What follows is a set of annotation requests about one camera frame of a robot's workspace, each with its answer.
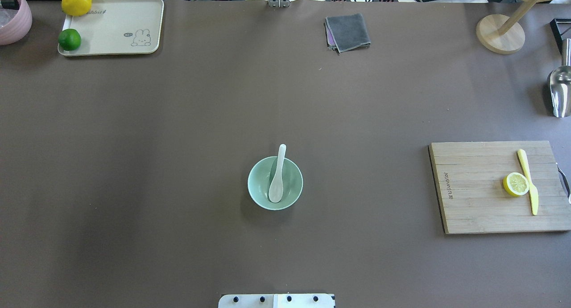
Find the pink mixing bowl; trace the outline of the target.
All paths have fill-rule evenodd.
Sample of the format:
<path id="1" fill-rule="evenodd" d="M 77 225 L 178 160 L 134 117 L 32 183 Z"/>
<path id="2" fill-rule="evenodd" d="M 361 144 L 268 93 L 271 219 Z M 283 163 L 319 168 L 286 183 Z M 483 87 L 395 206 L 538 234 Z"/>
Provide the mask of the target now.
<path id="1" fill-rule="evenodd" d="M 31 29 L 32 15 L 27 0 L 18 0 L 20 9 L 0 30 L 0 45 L 9 45 L 20 41 Z"/>

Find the grey folded cloth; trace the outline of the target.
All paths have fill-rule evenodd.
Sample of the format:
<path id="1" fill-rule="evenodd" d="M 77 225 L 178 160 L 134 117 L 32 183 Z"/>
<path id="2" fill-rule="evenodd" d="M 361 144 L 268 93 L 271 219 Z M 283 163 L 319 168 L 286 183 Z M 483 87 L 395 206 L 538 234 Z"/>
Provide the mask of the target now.
<path id="1" fill-rule="evenodd" d="M 371 44 L 365 19 L 361 13 L 326 17 L 324 27 L 328 48 L 338 53 L 367 48 Z"/>

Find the green lime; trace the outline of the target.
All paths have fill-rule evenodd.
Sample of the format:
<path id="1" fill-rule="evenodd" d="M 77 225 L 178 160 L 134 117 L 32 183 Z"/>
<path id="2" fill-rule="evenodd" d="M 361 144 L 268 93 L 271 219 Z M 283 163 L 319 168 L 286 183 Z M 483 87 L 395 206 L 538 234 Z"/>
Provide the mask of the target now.
<path id="1" fill-rule="evenodd" d="M 65 51 L 73 51 L 81 46 L 82 38 L 76 29 L 65 29 L 59 33 L 58 44 Z"/>

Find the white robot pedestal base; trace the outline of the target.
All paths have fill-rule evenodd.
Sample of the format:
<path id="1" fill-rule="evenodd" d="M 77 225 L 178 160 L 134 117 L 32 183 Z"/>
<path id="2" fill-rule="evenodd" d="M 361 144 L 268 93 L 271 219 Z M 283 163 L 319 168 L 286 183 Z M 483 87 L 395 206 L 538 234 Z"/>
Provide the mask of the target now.
<path id="1" fill-rule="evenodd" d="M 219 308 L 335 308 L 334 294 L 226 294 L 218 302 Z"/>

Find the metal scoop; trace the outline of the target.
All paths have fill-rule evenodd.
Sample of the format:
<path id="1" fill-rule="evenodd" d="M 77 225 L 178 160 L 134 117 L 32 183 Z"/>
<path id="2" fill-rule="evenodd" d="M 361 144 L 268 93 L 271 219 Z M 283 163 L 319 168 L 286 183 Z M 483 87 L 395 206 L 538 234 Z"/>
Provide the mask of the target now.
<path id="1" fill-rule="evenodd" d="M 553 115 L 557 118 L 571 114 L 571 40 L 562 43 L 562 63 L 548 76 Z"/>

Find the mint green bowl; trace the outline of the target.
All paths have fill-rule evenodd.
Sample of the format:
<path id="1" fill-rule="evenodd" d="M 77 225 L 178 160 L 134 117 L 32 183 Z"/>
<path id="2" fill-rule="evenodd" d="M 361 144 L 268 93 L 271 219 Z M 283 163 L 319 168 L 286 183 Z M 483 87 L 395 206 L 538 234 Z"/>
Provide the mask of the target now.
<path id="1" fill-rule="evenodd" d="M 247 180 L 251 199 L 263 209 L 278 211 L 292 206 L 302 194 L 303 177 L 300 168 L 288 158 L 282 168 L 283 196 L 277 203 L 269 200 L 269 187 L 275 176 L 277 156 L 259 160 L 249 172 Z"/>

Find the white ceramic spoon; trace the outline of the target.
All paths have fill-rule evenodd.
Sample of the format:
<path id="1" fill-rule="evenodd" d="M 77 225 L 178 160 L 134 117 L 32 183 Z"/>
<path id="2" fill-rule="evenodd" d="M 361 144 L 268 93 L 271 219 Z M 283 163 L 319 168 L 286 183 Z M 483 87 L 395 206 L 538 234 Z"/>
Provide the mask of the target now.
<path id="1" fill-rule="evenodd" d="M 283 164 L 286 151 L 287 145 L 281 144 L 278 149 L 274 177 L 269 186 L 269 200 L 274 204 L 277 204 L 283 198 Z"/>

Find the cream tray with bear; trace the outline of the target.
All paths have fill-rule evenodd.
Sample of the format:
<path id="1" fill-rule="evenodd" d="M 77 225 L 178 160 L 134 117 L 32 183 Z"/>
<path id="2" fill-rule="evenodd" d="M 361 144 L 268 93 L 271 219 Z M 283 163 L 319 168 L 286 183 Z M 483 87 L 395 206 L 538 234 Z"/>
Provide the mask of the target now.
<path id="1" fill-rule="evenodd" d="M 67 57 L 149 54 L 159 48 L 163 0 L 92 0 L 83 16 L 67 15 L 63 30 L 75 29 L 82 40 L 73 51 L 58 46 Z"/>

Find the wooden mug tree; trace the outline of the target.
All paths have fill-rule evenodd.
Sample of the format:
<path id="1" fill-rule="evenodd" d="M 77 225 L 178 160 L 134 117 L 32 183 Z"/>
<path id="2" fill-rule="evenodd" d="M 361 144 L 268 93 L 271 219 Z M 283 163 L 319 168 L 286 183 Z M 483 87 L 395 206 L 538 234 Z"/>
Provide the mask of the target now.
<path id="1" fill-rule="evenodd" d="M 525 42 L 525 32 L 518 21 L 536 3 L 544 3 L 551 0 L 520 1 L 522 1 L 520 7 L 512 16 L 490 14 L 477 23 L 476 35 L 485 48 L 503 55 L 518 52 Z"/>

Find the yellow plastic knife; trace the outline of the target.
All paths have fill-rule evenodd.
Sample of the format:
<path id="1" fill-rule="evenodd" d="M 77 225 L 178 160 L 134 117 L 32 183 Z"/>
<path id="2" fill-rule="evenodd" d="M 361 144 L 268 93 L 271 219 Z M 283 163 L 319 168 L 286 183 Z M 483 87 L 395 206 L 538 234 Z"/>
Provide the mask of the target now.
<path id="1" fill-rule="evenodd" d="M 530 164 L 528 161 L 527 153 L 524 149 L 518 149 L 517 156 L 523 170 L 523 174 L 526 177 L 528 184 L 529 184 L 529 194 L 530 194 L 530 207 L 532 215 L 538 214 L 539 208 L 539 194 L 537 187 L 534 185 L 534 182 L 531 178 L 530 172 Z"/>

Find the wooden cutting board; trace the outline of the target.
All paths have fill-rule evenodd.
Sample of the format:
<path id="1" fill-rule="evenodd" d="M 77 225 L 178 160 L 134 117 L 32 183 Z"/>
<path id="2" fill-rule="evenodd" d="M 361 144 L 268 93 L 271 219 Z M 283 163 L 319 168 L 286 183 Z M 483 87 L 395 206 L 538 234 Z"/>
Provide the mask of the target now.
<path id="1" fill-rule="evenodd" d="M 502 180 L 522 172 L 527 153 L 538 188 L 537 215 L 529 196 L 511 196 Z M 569 231 L 570 204 L 548 141 L 432 142 L 428 146 L 447 234 Z"/>

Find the yellow lemon slice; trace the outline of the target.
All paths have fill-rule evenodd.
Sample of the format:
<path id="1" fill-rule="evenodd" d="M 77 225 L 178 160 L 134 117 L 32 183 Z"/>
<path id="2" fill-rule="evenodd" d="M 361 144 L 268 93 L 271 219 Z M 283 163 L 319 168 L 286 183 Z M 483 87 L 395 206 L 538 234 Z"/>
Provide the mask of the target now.
<path id="1" fill-rule="evenodd" d="M 510 172 L 502 180 L 504 190 L 513 197 L 524 196 L 530 190 L 526 176 L 519 172 Z"/>

